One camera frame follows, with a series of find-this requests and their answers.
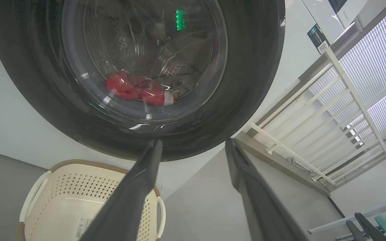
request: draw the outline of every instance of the qr code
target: qr code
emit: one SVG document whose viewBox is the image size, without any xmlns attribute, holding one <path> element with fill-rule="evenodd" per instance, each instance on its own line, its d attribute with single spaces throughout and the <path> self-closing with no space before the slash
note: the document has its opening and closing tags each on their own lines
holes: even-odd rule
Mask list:
<svg viewBox="0 0 386 241">
<path fill-rule="evenodd" d="M 318 46 L 318 52 L 320 52 L 320 55 L 322 55 L 327 48 L 328 48 L 327 41 L 324 41 L 320 46 Z"/>
</svg>

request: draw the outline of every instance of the washing machine door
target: washing machine door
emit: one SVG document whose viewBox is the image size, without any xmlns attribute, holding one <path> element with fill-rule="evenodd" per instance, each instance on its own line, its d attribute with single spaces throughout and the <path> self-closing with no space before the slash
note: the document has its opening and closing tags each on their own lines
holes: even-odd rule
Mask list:
<svg viewBox="0 0 386 241">
<path fill-rule="evenodd" d="M 0 1 L 0 59 L 69 137 L 136 158 L 209 150 L 263 101 L 279 64 L 283 0 Z"/>
</svg>

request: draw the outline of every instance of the green display light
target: green display light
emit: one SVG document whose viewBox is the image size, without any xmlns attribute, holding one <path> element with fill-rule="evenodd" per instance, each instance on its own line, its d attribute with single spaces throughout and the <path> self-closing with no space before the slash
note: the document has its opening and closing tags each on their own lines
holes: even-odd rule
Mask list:
<svg viewBox="0 0 386 241">
<path fill-rule="evenodd" d="M 184 11 L 177 9 L 176 11 L 177 31 L 181 31 L 186 28 L 184 21 Z"/>
</svg>

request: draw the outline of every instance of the dark label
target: dark label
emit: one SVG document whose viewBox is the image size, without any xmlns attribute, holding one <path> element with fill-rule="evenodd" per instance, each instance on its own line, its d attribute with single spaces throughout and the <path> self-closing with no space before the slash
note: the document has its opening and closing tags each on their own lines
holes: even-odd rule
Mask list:
<svg viewBox="0 0 386 241">
<path fill-rule="evenodd" d="M 314 46 L 317 48 L 320 55 L 322 55 L 328 48 L 329 44 L 320 27 L 316 24 L 311 30 L 309 30 L 308 36 L 312 43 L 314 43 Z"/>
<path fill-rule="evenodd" d="M 343 5 L 346 3 L 346 0 L 328 0 L 330 5 L 333 7 L 335 13 L 338 13 Z"/>
</svg>

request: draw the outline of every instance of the perforated basket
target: perforated basket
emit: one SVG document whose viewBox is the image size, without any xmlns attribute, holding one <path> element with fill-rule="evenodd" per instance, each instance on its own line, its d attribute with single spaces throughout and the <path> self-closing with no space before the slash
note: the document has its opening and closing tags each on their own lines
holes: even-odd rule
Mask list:
<svg viewBox="0 0 386 241">
<path fill-rule="evenodd" d="M 17 231 L 20 240 L 77 241 L 127 172 L 85 160 L 68 160 L 53 166 L 35 182 L 26 197 Z M 145 199 L 136 240 L 160 239 L 165 220 L 165 205 L 154 187 Z"/>
</svg>

